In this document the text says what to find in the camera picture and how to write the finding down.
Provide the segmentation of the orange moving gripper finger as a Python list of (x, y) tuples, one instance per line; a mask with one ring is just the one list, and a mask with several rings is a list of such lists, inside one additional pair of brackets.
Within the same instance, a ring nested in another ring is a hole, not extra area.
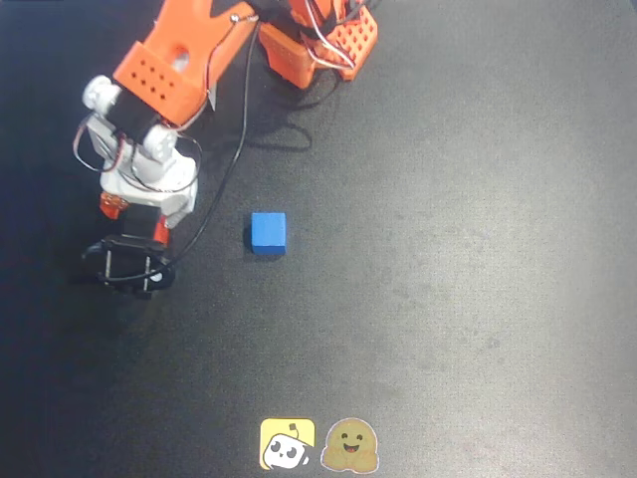
[(120, 196), (103, 191), (100, 197), (100, 210), (108, 219), (117, 219), (127, 208), (127, 201)]

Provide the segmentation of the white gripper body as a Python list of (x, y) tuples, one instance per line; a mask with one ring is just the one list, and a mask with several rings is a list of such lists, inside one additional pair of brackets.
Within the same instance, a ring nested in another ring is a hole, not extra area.
[(123, 161), (114, 172), (101, 175), (105, 193), (118, 196), (128, 204), (156, 207), (165, 218), (165, 226), (174, 229), (193, 212), (198, 192), (198, 166), (194, 158), (175, 148), (166, 163), (160, 163), (138, 148), (125, 150)]

